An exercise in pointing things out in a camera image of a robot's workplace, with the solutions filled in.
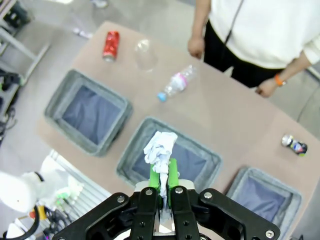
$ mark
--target floor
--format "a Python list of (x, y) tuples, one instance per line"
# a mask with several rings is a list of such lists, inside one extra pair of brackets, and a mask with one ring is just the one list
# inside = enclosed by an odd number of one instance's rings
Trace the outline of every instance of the floor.
[[(52, 93), (68, 71), (73, 58), (86, 44), (84, 38), (71, 30), (82, 26), (94, 32), (104, 21), (113, 21), (159, 39), (186, 51), (193, 20), (194, 0), (110, 0), (106, 9), (95, 9), (89, 0), (76, 0), (63, 5), (48, 0), (23, 0), (35, 20), (17, 36), (37, 53), (46, 42), (51, 48), (20, 91), (16, 103), (17, 125), (11, 129), (0, 148), (0, 170), (14, 175), (39, 169), (50, 152), (35, 133), (37, 119), (43, 114)], [(1, 57), (23, 73), (30, 63), (19, 52), (9, 47)], [(308, 131), (320, 139), (320, 85), (307, 72), (293, 77), (269, 99)], [(320, 229), (314, 224), (320, 220), (320, 186), (315, 192), (295, 236), (304, 234), (305, 240), (319, 239)], [(0, 204), (0, 233), (21, 214)]]

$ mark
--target trash bin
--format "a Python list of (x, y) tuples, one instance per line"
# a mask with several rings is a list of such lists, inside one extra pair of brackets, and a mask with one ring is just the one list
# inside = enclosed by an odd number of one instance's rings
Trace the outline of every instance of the trash bin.
[(89, 155), (105, 155), (132, 113), (129, 101), (76, 70), (53, 94), (46, 120)]
[(133, 186), (149, 179), (150, 164), (145, 162), (144, 148), (157, 131), (174, 132), (178, 136), (171, 158), (177, 160), (179, 179), (193, 181), (197, 192), (210, 187), (222, 166), (220, 156), (153, 117), (147, 117), (136, 130), (118, 163), (117, 173)]
[(283, 239), (302, 202), (301, 194), (253, 167), (242, 168), (227, 196), (280, 228)]

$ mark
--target table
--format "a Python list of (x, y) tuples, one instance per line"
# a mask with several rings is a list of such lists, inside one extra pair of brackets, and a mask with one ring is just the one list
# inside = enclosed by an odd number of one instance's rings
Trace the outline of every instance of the table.
[[(102, 59), (102, 50), (106, 34), (112, 30), (119, 31), (120, 45), (116, 62), (109, 63)], [(147, 116), (159, 118), (222, 156), (223, 167), (212, 186), (218, 191), (225, 193), (243, 166), (262, 169), (300, 191), (303, 202), (291, 233), (319, 180), (320, 142), (266, 99), (186, 52), (151, 40), (158, 64), (151, 72), (138, 69), (134, 48), (145, 38), (138, 32), (105, 22), (72, 64), (72, 68), (109, 86), (133, 105), (132, 116), (106, 156), (86, 155), (44, 117), (37, 126), (40, 137), (109, 192), (130, 196), (133, 187), (116, 174), (118, 161), (142, 120)], [(157, 93), (173, 74), (189, 64), (198, 68), (197, 80), (166, 103), (159, 102)], [(305, 157), (281, 146), (285, 133), (308, 144)], [(220, 239), (212, 234), (210, 237)]]

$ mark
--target screw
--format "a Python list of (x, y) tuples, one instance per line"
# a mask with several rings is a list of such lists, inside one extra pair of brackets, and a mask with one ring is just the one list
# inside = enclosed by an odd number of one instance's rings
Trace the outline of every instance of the screw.
[(204, 197), (205, 197), (206, 199), (210, 199), (210, 198), (212, 198), (212, 194), (207, 191), (207, 192), (204, 193)]
[(125, 197), (124, 196), (119, 196), (117, 201), (118, 201), (118, 203), (123, 203), (125, 201)]
[(151, 189), (148, 189), (147, 191), (145, 191), (145, 194), (151, 195), (151, 194), (152, 194), (152, 190), (151, 190)]
[(177, 187), (177, 188), (175, 189), (175, 193), (176, 193), (176, 194), (181, 194), (183, 191), (184, 191), (184, 190), (183, 190), (181, 187)]
[(268, 239), (272, 239), (274, 236), (275, 236), (275, 233), (274, 231), (272, 230), (268, 230), (265, 232), (265, 236), (268, 238)]

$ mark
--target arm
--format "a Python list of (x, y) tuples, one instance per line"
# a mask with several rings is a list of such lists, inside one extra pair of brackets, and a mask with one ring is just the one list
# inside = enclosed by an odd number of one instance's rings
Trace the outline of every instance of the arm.
[(192, 36), (202, 37), (202, 32), (205, 24), (208, 21), (210, 10), (211, 0), (196, 0), (192, 26)]
[[(320, 35), (310, 41), (304, 46), (300, 56), (294, 59), (286, 66), (286, 68), (279, 74), (279, 78), (282, 81), (287, 81), (292, 76), (296, 75), (307, 67), (315, 64), (320, 60)], [(261, 96), (267, 98), (270, 97), (277, 89), (278, 85), (274, 78), (270, 78), (262, 82), (256, 92)]]
[(188, 42), (188, 51), (191, 56), (198, 59), (201, 59), (202, 53), (205, 51), (205, 40), (202, 32), (208, 21), (210, 10), (211, 0), (196, 0), (192, 34)]
[(312, 64), (308, 60), (304, 51), (300, 53), (300, 56), (294, 59), (289, 65), (279, 74), (279, 78), (282, 81), (287, 81), (292, 76), (296, 75), (302, 70), (305, 70), (307, 67), (310, 67)]

